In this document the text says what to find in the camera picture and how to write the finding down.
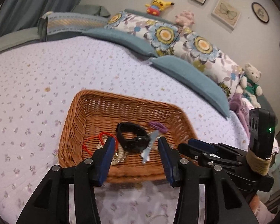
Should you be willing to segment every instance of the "red cord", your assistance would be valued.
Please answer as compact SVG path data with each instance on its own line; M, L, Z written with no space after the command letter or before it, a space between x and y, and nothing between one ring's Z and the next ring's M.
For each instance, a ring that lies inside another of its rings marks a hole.
M103 142L103 140L102 140L102 135L108 135L108 136L113 137L113 138L115 139L115 150L118 149L118 140L117 140L116 136L113 135L113 134L110 134L110 133L108 133L108 132L101 132L101 133L100 133L99 135L97 135L97 136L92 136L92 137L87 138L87 139L83 142L82 149L84 149L85 151L87 151L88 154L89 154L90 156L92 156L93 153L90 152L90 151L87 149L87 146L86 146L85 143L86 143L88 140L92 140L92 139L98 137L99 140L100 140L100 142L101 142L101 145L103 146L103 145L104 145L104 142Z

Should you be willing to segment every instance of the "black wristband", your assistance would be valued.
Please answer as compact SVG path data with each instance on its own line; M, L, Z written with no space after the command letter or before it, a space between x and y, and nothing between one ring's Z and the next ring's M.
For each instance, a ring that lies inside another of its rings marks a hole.
M132 139L126 139L122 134L123 132L131 132L137 136ZM122 148L130 153L142 152L150 141L145 129L132 122L119 123L116 127L116 137Z

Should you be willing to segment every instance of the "bedspread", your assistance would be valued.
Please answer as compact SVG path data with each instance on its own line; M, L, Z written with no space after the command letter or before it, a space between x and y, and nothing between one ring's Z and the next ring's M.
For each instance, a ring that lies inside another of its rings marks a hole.
M10 224L57 164L66 114L81 89L176 104L200 140L248 147L232 111L229 119L223 118L193 91L122 46L75 37L7 51L0 55L0 215ZM70 189L70 218L75 223ZM179 189L158 181L107 183L95 191L103 224L172 223Z

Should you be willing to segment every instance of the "curtain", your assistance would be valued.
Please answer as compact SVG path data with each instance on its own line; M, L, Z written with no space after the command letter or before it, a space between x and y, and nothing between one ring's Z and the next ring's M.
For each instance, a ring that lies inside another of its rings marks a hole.
M0 37L37 27L46 12L70 12L80 0L5 0L0 8Z

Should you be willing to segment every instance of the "stuffed animal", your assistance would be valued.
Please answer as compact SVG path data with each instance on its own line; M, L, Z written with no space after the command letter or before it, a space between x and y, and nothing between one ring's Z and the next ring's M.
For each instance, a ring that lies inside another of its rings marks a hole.
M152 4L146 4L148 7L146 12L155 16L160 16L160 12L164 11L165 8L174 5L173 2L164 2L163 0L153 0Z
M175 22L181 26L190 27L194 22L194 13L191 11L183 11L180 15L175 16Z
M256 108L261 108L260 104L257 102L257 96L262 95L261 87L256 84L261 78L261 72L258 71L250 63L245 64L245 74L241 78L240 87L237 88L237 92L241 92L245 98L247 98L251 104Z

